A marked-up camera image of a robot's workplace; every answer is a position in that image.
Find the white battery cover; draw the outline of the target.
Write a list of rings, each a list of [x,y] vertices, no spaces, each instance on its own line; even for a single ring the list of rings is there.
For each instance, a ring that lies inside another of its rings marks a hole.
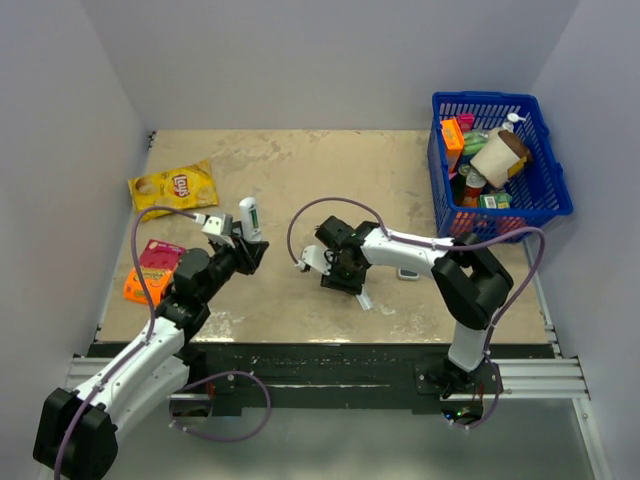
[[[355,296],[358,304],[364,311],[371,310],[373,307],[373,303],[370,297],[366,293],[362,293]]]

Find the white remote control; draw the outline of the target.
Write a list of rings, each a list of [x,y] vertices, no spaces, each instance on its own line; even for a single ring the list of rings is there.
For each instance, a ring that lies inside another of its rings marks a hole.
[[[250,210],[252,208],[257,209],[258,218],[259,218],[258,204],[254,197],[245,197],[239,202],[242,236],[246,241],[255,243],[255,242],[262,241],[263,235],[261,231],[261,224],[260,224],[260,231],[258,232],[257,235],[255,235],[252,230],[251,217],[250,217]]]

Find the green battery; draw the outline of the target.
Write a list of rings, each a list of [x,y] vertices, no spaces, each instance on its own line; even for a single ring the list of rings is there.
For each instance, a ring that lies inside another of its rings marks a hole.
[[[251,217],[252,230],[254,234],[257,235],[258,232],[260,231],[260,223],[259,223],[258,212],[256,208],[252,208],[250,210],[250,217]]]

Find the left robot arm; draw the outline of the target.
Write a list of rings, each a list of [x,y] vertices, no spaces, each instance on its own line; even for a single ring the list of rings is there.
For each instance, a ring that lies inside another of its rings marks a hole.
[[[233,274],[254,274],[269,247],[236,232],[209,242],[212,253],[183,253],[168,294],[128,345],[89,379],[44,401],[33,457],[54,478],[103,478],[120,444],[167,396],[205,385],[207,368],[189,341],[209,318],[214,295]]]

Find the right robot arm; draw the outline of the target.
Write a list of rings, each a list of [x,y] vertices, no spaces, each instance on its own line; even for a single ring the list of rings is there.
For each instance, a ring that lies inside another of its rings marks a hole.
[[[357,228],[335,216],[316,230],[321,246],[305,247],[300,268],[322,274],[321,285],[362,296],[372,266],[407,270],[432,278],[456,321],[445,369],[448,386],[469,392],[481,380],[480,363],[491,320],[507,300],[514,282],[480,238],[426,238],[394,232],[375,222]]]

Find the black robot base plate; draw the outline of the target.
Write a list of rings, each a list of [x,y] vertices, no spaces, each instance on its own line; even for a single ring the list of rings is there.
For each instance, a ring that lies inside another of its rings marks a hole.
[[[502,390],[496,365],[457,373],[445,345],[192,343],[178,353],[185,384],[212,396],[213,414],[244,408],[409,410],[414,414],[479,411]]]

